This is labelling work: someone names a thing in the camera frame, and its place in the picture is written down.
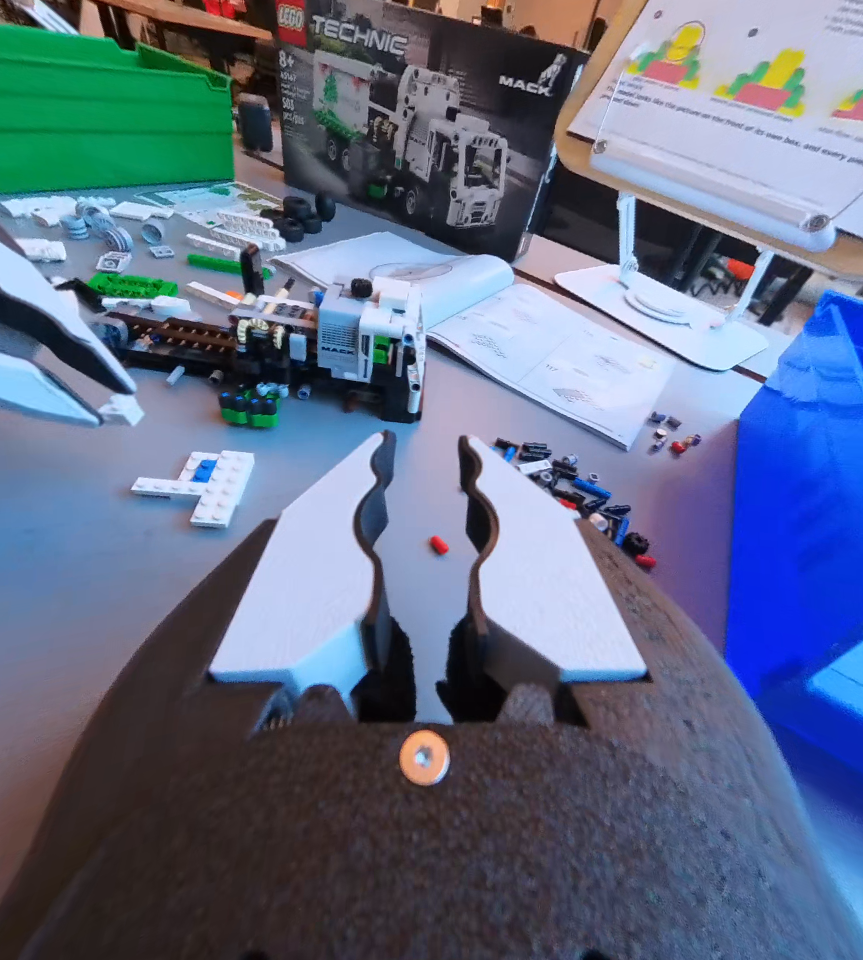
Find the partly built lego truck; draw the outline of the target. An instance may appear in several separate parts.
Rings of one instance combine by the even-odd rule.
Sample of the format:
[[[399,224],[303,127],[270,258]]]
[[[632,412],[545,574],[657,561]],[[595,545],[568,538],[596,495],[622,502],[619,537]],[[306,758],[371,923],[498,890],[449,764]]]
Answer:
[[[103,297],[80,280],[58,282],[78,295],[99,337],[134,366],[208,379],[224,372],[220,388],[273,383],[281,400],[307,399],[314,390],[342,392],[345,404],[369,404],[386,423],[421,420],[426,334],[421,296],[405,281],[355,278],[292,297],[290,279],[275,294],[232,294],[241,305],[226,320],[200,318],[182,297],[152,300]]]

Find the green black lego subassembly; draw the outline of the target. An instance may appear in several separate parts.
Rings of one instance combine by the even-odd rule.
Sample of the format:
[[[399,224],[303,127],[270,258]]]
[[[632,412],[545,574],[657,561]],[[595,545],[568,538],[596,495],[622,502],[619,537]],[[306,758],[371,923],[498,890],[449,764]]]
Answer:
[[[281,401],[287,394],[287,388],[265,382],[222,390],[218,394],[219,414],[229,426],[275,429],[280,423]]]

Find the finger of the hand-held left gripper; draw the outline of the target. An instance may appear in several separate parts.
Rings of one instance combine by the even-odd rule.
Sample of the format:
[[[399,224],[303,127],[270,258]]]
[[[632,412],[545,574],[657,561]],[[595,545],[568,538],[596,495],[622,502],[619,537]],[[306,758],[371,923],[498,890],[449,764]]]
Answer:
[[[137,387],[120,361],[24,254],[0,239],[0,327],[47,348],[115,394]]]
[[[2,352],[0,408],[76,426],[103,425],[102,415],[50,371]]]

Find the pile of small lego connectors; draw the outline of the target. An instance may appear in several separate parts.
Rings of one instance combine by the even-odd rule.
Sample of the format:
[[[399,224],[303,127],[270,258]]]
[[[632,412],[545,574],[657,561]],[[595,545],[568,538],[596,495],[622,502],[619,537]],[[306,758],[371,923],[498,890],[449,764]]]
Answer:
[[[496,438],[491,450],[548,493],[574,519],[592,524],[639,569],[656,568],[651,542],[631,529],[630,505],[615,501],[598,474],[581,474],[576,454],[557,457],[544,442],[516,443],[505,438]]]

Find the blue storage bin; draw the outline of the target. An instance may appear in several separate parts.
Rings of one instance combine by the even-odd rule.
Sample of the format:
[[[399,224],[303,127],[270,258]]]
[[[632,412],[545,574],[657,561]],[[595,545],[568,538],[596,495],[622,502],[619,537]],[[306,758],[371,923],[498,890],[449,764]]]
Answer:
[[[742,412],[726,662],[863,775],[863,301],[823,294]]]

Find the white lego plate assembly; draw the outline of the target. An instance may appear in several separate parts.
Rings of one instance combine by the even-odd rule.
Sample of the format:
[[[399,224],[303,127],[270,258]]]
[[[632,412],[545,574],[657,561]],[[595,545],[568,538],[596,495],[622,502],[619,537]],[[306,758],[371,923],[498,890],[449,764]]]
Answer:
[[[130,492],[140,498],[185,501],[189,523],[200,529],[227,529],[255,467],[250,452],[193,451],[176,478],[138,477]]]

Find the wooden table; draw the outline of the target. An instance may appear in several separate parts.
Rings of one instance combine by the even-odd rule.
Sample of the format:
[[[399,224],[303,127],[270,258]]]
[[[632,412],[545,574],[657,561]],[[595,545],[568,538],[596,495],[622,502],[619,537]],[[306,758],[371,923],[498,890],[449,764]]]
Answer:
[[[209,14],[167,1],[91,1],[100,10],[105,12],[122,12],[124,14],[143,17],[161,26],[192,28],[248,39],[256,42],[274,44],[273,33],[261,27],[256,27],[243,21],[229,19],[219,15]]]

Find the green storage bin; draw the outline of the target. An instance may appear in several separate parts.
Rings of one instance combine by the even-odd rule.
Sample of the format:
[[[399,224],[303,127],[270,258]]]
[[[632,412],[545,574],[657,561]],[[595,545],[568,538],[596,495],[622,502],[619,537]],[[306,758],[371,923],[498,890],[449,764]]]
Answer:
[[[226,75],[0,24],[0,194],[223,181],[234,157]]]

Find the long green lego beam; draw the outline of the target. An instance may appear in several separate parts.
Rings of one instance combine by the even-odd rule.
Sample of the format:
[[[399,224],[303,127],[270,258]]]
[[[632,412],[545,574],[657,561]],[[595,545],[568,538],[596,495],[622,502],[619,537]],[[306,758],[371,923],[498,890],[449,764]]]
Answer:
[[[263,263],[261,258],[238,257],[230,259],[212,256],[209,254],[190,253],[186,256],[185,260],[189,266],[228,275],[244,276],[246,273],[246,267],[250,272],[257,274],[260,268],[261,278],[263,281],[269,281],[276,275],[275,268]]]

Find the small group of lego pins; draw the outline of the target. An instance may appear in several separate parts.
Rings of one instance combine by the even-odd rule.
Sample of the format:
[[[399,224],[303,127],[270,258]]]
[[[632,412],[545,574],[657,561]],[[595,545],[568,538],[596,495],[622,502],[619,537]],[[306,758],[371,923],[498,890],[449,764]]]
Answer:
[[[683,421],[675,415],[653,411],[647,424],[651,427],[647,448],[649,456],[666,453],[672,458],[679,458],[703,443],[702,434],[685,432]]]

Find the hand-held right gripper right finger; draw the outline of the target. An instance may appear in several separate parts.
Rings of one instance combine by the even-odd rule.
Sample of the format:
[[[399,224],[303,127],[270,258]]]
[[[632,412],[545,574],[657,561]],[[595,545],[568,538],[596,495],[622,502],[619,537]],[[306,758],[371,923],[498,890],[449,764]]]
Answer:
[[[648,667],[585,538],[598,530],[475,436],[458,441],[469,666],[500,687],[639,682]]]

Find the green lego frame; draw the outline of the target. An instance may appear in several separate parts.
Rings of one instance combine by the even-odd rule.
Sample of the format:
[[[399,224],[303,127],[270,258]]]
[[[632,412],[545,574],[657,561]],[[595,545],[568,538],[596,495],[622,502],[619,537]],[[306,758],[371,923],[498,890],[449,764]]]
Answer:
[[[103,298],[151,301],[158,297],[177,298],[178,285],[155,277],[98,272],[89,281],[91,289]]]

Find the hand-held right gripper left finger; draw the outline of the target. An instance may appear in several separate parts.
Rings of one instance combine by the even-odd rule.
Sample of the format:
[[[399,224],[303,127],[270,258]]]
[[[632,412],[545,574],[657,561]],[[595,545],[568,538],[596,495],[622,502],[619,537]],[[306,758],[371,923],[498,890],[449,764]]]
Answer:
[[[277,683],[297,699],[353,690],[390,654],[385,576],[396,436],[366,438],[276,519],[209,666],[220,683]]]

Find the lego set box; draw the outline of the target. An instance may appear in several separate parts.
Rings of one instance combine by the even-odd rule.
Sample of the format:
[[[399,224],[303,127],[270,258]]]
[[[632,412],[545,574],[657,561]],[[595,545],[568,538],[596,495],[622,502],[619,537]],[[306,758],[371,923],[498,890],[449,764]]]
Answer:
[[[284,181],[471,255],[527,250],[588,54],[394,2],[275,2]]]

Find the bunch of white lego beams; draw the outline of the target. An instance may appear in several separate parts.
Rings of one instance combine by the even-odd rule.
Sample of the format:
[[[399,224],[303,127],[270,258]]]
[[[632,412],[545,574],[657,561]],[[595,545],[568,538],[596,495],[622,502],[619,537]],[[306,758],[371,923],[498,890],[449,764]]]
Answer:
[[[273,255],[286,250],[286,240],[273,222],[261,216],[230,209],[215,212],[215,218],[209,223],[213,234],[233,236],[239,241],[251,242],[260,249]]]

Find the black cylindrical container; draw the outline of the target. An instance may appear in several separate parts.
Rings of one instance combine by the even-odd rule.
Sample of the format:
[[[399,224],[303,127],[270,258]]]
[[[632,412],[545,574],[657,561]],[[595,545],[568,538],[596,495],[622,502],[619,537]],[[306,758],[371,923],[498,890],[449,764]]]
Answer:
[[[274,149],[272,114],[266,97],[241,93],[236,104],[237,126],[243,148],[251,153]]]

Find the instruction booklet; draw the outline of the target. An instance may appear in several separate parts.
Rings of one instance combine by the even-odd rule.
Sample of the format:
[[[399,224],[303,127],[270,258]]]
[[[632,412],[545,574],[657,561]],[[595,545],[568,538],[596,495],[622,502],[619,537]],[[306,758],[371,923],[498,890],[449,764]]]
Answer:
[[[493,255],[432,251],[380,231],[275,261],[321,289],[358,278],[415,284],[429,342],[626,451],[673,371],[652,348],[517,282]]]

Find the laminated instruction sheet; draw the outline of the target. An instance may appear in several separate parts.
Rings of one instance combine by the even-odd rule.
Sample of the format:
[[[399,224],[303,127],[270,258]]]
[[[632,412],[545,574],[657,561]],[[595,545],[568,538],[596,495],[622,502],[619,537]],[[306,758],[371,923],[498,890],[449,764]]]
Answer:
[[[680,205],[863,240],[863,2],[646,2],[567,132]]]

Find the sticker sheet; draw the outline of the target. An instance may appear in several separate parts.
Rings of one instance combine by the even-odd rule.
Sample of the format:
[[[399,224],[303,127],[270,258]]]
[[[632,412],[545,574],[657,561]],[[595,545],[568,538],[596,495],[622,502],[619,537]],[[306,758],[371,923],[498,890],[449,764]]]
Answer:
[[[135,193],[135,200],[158,209],[171,210],[187,219],[216,219],[218,210],[256,216],[264,210],[272,210],[275,214],[283,210],[281,198],[237,180],[180,188],[145,188]]]

